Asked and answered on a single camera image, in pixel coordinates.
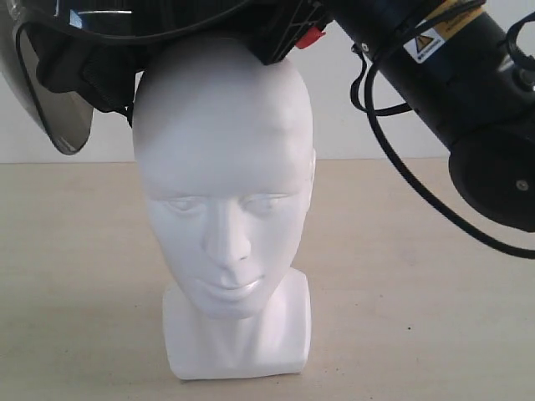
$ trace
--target helmet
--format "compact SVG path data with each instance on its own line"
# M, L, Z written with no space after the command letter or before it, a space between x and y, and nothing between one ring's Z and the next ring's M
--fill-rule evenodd
M94 109L131 123L135 77L170 43L231 33L270 64L331 21L309 0L0 0L0 68L55 148L74 155Z

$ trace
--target yellow warning sticker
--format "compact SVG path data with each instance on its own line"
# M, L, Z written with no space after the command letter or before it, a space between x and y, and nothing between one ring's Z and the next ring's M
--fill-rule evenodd
M444 0L444 2L424 21L437 17L449 8L466 3L467 0ZM425 31L417 38L405 44L405 50L417 63L424 63L430 56L444 46L444 44L459 33L466 25L484 13L483 8L479 7L474 10L462 13L453 19L438 23L432 29Z

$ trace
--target screw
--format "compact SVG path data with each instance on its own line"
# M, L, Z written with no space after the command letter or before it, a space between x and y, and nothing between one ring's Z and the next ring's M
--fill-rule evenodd
M521 190L522 192L526 192L529 190L529 184L527 183L526 180L518 180L517 188L518 190Z

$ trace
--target white wall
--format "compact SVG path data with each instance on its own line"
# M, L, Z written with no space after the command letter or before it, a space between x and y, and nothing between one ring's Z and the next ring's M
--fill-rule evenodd
M533 0L489 0L489 13L510 27L535 11ZM524 48L535 53L535 34L524 35ZM290 58L301 70L310 90L315 113L315 142L322 159L383 157L365 114L349 102L349 86L360 71L351 52L351 41L331 24L327 35L313 47L294 50ZM400 96L379 76L377 107L401 102ZM62 156L25 114L0 78L0 163L87 162L133 160L130 127L123 117L95 113L89 143L76 156ZM387 135L404 157L446 155L445 148L413 114L382 119Z

